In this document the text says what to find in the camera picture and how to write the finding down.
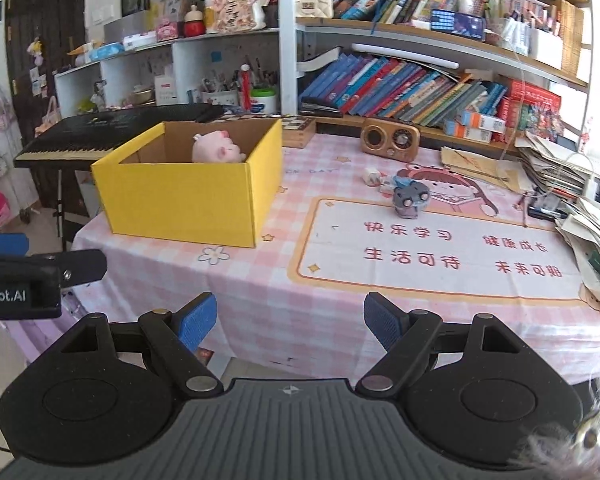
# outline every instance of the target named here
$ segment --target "dark wooden door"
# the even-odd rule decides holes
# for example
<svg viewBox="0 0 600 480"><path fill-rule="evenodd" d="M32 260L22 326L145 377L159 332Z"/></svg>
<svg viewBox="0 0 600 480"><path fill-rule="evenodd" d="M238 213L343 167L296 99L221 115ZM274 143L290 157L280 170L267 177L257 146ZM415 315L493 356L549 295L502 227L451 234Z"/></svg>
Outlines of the dark wooden door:
<svg viewBox="0 0 600 480"><path fill-rule="evenodd" d="M11 96L22 142L27 144L34 139L35 127L42 122L49 99L56 94L53 72L69 65L71 59L66 53L85 42L84 0L5 0L4 14ZM44 63L38 71L46 74L46 98L32 92L30 70L35 63L27 48L36 37L42 42ZM54 206L58 172L35 169L31 173L43 206ZM64 197L66 208L80 214L84 205L80 207L77 182L68 191Z"/></svg>

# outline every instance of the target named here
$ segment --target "pink pig toy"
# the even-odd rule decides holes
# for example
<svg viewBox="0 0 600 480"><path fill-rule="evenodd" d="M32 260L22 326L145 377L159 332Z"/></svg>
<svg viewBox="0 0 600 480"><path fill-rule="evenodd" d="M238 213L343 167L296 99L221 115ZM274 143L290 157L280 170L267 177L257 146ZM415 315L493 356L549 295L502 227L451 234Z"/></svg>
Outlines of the pink pig toy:
<svg viewBox="0 0 600 480"><path fill-rule="evenodd" d="M247 158L240 153L240 147L231 140L229 132L216 130L193 138L193 162L244 162Z"/></svg>

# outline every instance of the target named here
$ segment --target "gray hippo toy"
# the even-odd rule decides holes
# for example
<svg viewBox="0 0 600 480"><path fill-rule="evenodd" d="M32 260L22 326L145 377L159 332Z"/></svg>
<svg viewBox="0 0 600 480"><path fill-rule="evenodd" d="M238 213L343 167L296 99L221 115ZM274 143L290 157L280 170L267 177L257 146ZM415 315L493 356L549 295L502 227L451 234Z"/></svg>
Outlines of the gray hippo toy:
<svg viewBox="0 0 600 480"><path fill-rule="evenodd" d="M431 200L431 191L423 183L412 178L395 176L393 203L400 218L415 220L421 209Z"/></svg>

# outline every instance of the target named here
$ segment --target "table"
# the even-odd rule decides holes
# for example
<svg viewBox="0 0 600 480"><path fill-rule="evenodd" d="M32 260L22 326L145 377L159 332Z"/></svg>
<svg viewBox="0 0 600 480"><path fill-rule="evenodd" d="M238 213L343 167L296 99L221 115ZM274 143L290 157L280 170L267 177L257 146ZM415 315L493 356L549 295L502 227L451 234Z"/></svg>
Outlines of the table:
<svg viewBox="0 0 600 480"><path fill-rule="evenodd" d="M255 250L113 235L99 215L74 249L104 250L109 270L75 295L122 322L209 290L219 312L205 348L356 381L384 355L362 316L366 293L379 290L449 322L491 312L571 383L600 370L600 306L583 301L573 253L551 224L523 227L518 195L440 170L440 152L421 149L405 168L359 142L316 135L304 150L284 148L283 183ZM369 166L425 177L427 210L399 219L363 183Z"/></svg>

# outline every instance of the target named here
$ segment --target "cartoon girl print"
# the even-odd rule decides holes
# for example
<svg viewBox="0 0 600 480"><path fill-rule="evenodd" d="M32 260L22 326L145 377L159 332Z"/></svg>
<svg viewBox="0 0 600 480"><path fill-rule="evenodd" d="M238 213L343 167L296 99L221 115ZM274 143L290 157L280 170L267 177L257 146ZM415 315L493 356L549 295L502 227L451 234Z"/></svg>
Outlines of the cartoon girl print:
<svg viewBox="0 0 600 480"><path fill-rule="evenodd" d="M469 218L493 218L498 208L470 178L444 168L407 164L398 176L419 180L431 190L429 210L460 213Z"/></svg>

